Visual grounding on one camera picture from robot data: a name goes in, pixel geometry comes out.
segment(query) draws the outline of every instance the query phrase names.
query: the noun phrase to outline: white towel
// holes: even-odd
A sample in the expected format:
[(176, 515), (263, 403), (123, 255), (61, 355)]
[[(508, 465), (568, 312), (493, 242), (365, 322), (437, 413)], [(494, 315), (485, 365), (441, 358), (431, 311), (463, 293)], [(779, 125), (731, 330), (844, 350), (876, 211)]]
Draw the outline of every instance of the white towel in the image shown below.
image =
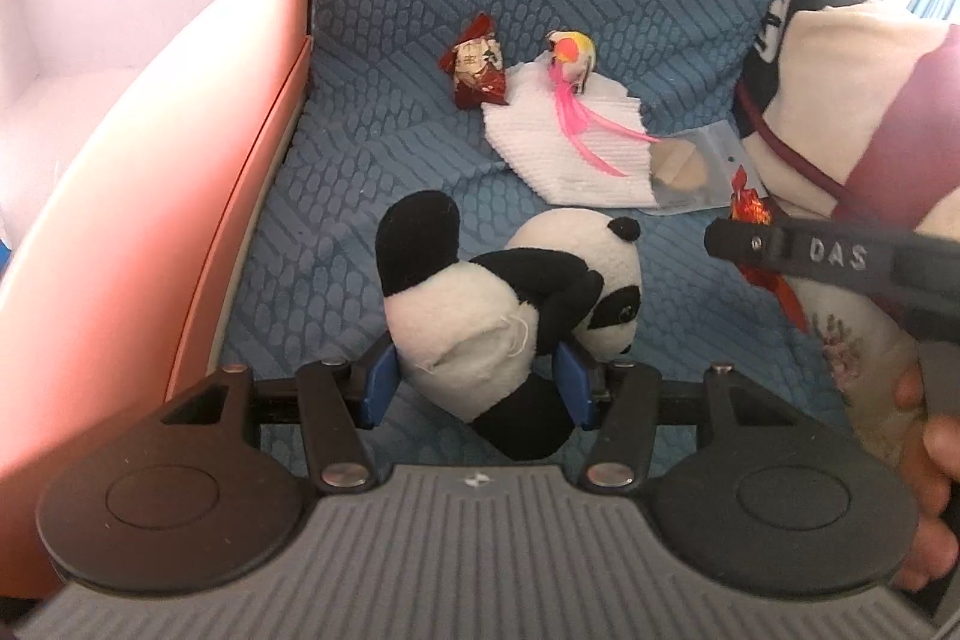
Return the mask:
[[(580, 139), (625, 177), (594, 169), (560, 130), (547, 58), (507, 69), (506, 106), (483, 105), (487, 140), (548, 204), (579, 207), (655, 207), (650, 145), (592, 126)], [(619, 82), (594, 73), (579, 100), (595, 113), (635, 131), (640, 100)]]

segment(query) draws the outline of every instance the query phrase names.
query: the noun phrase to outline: human hand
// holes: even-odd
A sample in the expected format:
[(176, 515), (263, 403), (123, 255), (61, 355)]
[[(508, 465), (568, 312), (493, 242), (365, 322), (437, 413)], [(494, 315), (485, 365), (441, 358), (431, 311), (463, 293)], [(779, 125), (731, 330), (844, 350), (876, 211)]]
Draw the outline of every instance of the human hand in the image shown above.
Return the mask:
[[(914, 410), (923, 402), (923, 377), (914, 365), (896, 381), (894, 403)], [(960, 482), (960, 418), (934, 415), (915, 421), (906, 432), (899, 474), (920, 506), (920, 524), (894, 585), (919, 591), (942, 578), (957, 561), (957, 538), (940, 520), (950, 498), (950, 484)]]

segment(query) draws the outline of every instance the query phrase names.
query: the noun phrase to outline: panda plush toy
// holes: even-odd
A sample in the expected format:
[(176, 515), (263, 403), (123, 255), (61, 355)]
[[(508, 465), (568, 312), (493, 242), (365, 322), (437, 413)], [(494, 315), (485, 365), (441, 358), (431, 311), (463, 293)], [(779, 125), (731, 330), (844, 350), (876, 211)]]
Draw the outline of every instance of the panda plush toy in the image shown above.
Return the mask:
[(640, 225), (584, 209), (536, 215), (505, 249), (459, 259), (460, 213), (440, 191), (387, 210), (376, 264), (403, 377), (516, 461), (545, 458), (573, 422), (538, 356), (574, 338), (597, 360), (630, 349)]

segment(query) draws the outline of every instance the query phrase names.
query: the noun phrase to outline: plastic bag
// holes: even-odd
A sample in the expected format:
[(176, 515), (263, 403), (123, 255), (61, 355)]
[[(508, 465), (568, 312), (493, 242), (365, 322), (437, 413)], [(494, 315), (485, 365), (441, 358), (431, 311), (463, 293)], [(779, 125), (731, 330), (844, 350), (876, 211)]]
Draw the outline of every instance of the plastic bag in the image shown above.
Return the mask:
[[(682, 145), (672, 145), (680, 140)], [(680, 215), (720, 207), (730, 208), (731, 181), (739, 167), (760, 197), (767, 191), (740, 138), (727, 121), (680, 131), (651, 146), (654, 156), (651, 185), (656, 207), (640, 207), (648, 215)]]

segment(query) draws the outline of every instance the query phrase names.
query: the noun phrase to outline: gray ribbed grip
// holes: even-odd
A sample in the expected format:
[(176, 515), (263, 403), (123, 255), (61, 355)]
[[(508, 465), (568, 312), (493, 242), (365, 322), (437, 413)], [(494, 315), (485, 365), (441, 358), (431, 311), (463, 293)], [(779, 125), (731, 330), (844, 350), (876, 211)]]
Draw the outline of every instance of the gray ribbed grip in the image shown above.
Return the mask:
[(397, 467), (324, 499), (296, 543), (230, 586), (166, 600), (71, 584), (22, 640), (910, 640), (929, 624), (882, 588), (819, 603), (718, 586), (667, 552), (630, 501), (560, 469)]

